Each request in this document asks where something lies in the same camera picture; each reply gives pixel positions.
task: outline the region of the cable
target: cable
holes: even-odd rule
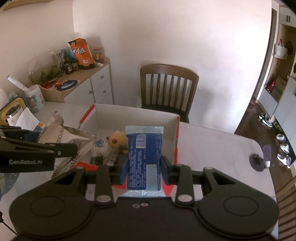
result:
[[[17,233],[15,231],[13,231],[13,229],[11,227],[9,227],[5,222],[4,219],[2,217],[3,213],[0,211],[0,223],[3,223],[6,227],[8,227],[10,229],[11,232],[13,232],[15,235],[17,235]]]
[[[13,232],[15,235],[17,235],[17,233],[15,231],[13,231],[13,229],[11,227],[9,227],[5,222],[2,222],[6,227],[8,227],[10,229],[11,232]]]

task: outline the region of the jar with red lid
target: jar with red lid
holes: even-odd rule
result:
[[[94,49],[94,60],[99,63],[103,63],[103,51],[102,48],[95,48]]]

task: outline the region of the cardboard box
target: cardboard box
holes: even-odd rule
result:
[[[277,87],[274,87],[271,94],[277,101],[279,101],[281,98],[281,95],[283,94],[283,91],[279,90]]]
[[[280,76],[276,78],[276,83],[274,87],[277,89],[277,91],[281,94],[283,93],[284,89],[286,88],[287,82]]]
[[[98,133],[106,138],[126,126],[163,126],[162,154],[177,164],[180,116],[172,113],[140,108],[93,104],[80,120],[80,130]]]

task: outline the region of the screw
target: screw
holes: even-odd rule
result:
[[[133,208],[140,208],[140,205],[137,204],[137,203],[134,203],[134,204],[132,205],[132,207],[133,207]]]
[[[142,207],[147,207],[147,206],[149,206],[149,203],[147,203],[147,202],[142,202],[142,203],[141,203],[141,206],[142,206]]]
[[[190,201],[192,201],[192,199],[193,198],[190,195],[187,195],[187,194],[183,194],[183,195],[178,196],[178,200],[180,202],[190,202]]]
[[[111,201],[111,197],[108,196],[108,195],[100,195],[100,196],[97,196],[96,200],[98,202],[110,202]]]

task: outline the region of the cabinet drawer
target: cabinet drawer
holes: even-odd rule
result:
[[[90,106],[94,103],[94,96],[91,90],[91,81],[87,79],[68,94],[64,98],[64,101],[68,104],[85,104]]]
[[[94,92],[98,88],[102,86],[102,84],[110,78],[110,73],[109,73],[109,65],[106,65],[104,68],[100,69],[97,73],[91,76],[91,83],[93,86]]]
[[[102,104],[113,104],[112,92],[102,101]]]
[[[111,84],[110,80],[107,80],[98,90],[94,92],[95,102],[102,103],[109,93],[111,93]]]
[[[287,7],[280,8],[279,23],[296,27],[296,15]]]

